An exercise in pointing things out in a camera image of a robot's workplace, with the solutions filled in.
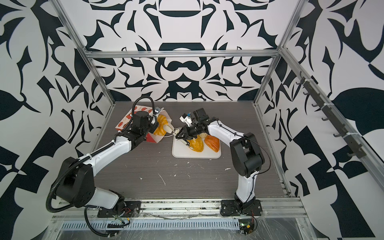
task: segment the toy food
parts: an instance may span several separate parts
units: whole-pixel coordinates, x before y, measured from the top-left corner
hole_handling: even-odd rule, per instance
[[[202,152],[204,149],[203,140],[199,135],[197,135],[197,138],[194,138],[192,140],[187,140],[189,142],[189,148],[191,148],[195,152]]]
[[[208,147],[210,147],[210,149],[212,149],[214,152],[218,152],[218,151],[219,151],[219,149],[220,149],[220,140],[219,140],[217,137],[208,135],[208,136],[205,138],[204,142],[205,142],[205,144],[207,144]]]
[[[164,130],[163,126],[168,125],[167,118],[164,115],[159,114],[157,121],[159,122],[159,126],[156,128],[156,131],[153,134],[164,136],[167,132]]]
[[[208,133],[205,133],[205,132],[204,133],[200,133],[199,136],[201,138],[206,138],[208,136]]]

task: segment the black mounting plate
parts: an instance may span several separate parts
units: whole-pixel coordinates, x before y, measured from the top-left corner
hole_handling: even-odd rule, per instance
[[[124,201],[127,208],[129,208],[131,211],[124,214],[122,217],[131,217],[135,212],[140,212],[140,201]],[[99,209],[99,212],[97,214],[98,218],[105,218],[105,217],[113,217],[113,215],[116,215],[116,211],[114,209],[106,209],[101,207]]]
[[[221,200],[221,210],[220,214],[222,216],[240,216],[240,214],[248,214],[252,216],[261,216],[261,212],[263,211],[260,200],[253,199],[252,204],[242,210],[237,209],[237,205],[235,200]]]

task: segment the red and white box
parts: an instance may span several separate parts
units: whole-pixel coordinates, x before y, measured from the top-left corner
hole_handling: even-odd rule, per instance
[[[137,113],[138,111],[145,111],[148,112],[150,116],[153,116],[152,107],[146,107],[146,106],[135,106],[134,113]],[[164,109],[160,111],[161,115],[164,115],[167,118],[168,123],[172,122],[172,119],[169,117],[167,111]],[[132,118],[132,109],[123,117],[123,119],[119,122],[119,124],[115,127],[116,130],[122,130],[129,122],[129,120]],[[160,142],[161,139],[163,139],[163,136],[157,136],[152,133],[148,133],[147,136],[147,142]]]

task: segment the white cutting board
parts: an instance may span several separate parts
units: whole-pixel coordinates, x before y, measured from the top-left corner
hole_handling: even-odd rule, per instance
[[[204,149],[202,152],[195,152],[190,149],[187,145],[179,141],[178,139],[173,137],[173,145],[172,145],[172,155],[174,157],[181,158],[219,158],[221,156],[221,144],[218,152],[214,152],[207,144],[205,144],[203,139]]]

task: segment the clear plastic sheet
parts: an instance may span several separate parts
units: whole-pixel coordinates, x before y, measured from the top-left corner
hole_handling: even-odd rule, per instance
[[[131,223],[144,223],[146,219],[132,219]],[[110,239],[116,240],[151,240],[151,239],[186,239],[186,240],[234,240],[234,239],[263,239],[263,240],[298,240],[307,239],[302,237],[302,226],[296,218],[259,218],[258,226],[251,234],[244,235],[233,228],[215,228],[210,229],[167,229],[153,230],[153,228],[140,230],[122,230],[116,237]],[[107,239],[99,237],[89,229],[72,230],[60,229],[58,240],[93,240]]]

